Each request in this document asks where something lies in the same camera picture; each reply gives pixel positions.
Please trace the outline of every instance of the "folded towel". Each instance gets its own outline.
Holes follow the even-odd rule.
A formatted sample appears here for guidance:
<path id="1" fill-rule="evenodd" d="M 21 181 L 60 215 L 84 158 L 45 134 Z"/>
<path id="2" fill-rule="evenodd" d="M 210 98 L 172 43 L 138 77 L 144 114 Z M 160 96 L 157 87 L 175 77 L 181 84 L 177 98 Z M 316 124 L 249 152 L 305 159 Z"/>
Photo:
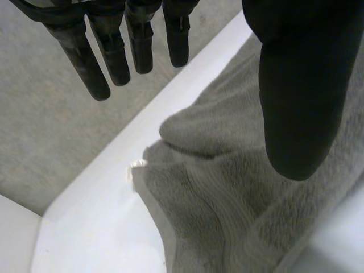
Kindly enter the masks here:
<path id="1" fill-rule="evenodd" d="M 285 272 L 364 172 L 364 40 L 336 140 L 300 182 L 276 173 L 266 155 L 260 48 L 252 35 L 196 102 L 162 124 L 148 164 L 133 169 L 168 272 Z"/>

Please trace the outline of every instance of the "floor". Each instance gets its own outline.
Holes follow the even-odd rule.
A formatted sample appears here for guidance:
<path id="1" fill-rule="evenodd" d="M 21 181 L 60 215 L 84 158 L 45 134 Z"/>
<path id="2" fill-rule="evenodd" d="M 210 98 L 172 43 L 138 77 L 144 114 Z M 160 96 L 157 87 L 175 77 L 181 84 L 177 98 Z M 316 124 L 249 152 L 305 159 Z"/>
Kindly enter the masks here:
<path id="1" fill-rule="evenodd" d="M 240 0 L 203 0 L 191 15 L 196 56 L 241 11 Z M 88 94 L 57 41 L 9 1 L 0 2 L 0 195 L 43 215 L 50 203 L 180 71 L 171 66 L 163 14 L 154 27 L 154 70 L 111 84 L 111 98 Z M 122 35 L 129 45 L 125 23 Z M 87 32 L 103 71 L 96 41 Z"/>

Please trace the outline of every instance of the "gray carpet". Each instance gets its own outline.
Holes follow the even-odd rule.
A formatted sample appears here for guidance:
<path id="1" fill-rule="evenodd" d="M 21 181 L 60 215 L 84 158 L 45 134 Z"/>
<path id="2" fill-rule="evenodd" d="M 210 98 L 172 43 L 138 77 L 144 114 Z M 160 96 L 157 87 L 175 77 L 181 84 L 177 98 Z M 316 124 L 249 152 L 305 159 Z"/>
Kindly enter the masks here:
<path id="1" fill-rule="evenodd" d="M 364 183 L 364 38 L 339 133 L 306 181 L 268 161 L 253 35 L 199 98 L 168 118 L 133 182 L 168 272 L 291 272 L 312 230 Z"/>
<path id="2" fill-rule="evenodd" d="M 191 58 L 241 11 L 240 0 L 201 0 L 191 15 Z M 154 70 L 113 86 L 88 37 L 111 98 L 88 94 L 58 42 L 9 1 L 0 1 L 0 194 L 42 215 L 49 204 L 179 72 L 169 62 L 163 14 L 154 27 Z"/>

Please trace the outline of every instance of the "towel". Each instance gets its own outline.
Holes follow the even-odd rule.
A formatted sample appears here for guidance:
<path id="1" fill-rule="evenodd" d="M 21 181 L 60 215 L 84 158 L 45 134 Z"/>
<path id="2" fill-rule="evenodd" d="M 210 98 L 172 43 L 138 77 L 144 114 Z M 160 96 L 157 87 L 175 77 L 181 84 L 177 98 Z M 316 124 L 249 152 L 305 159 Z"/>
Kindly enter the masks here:
<path id="1" fill-rule="evenodd" d="M 306 181 L 279 175 L 264 147 L 252 35 L 132 170 L 162 237 L 167 272 L 285 272 L 314 228 L 362 182 L 364 40 L 329 155 Z"/>

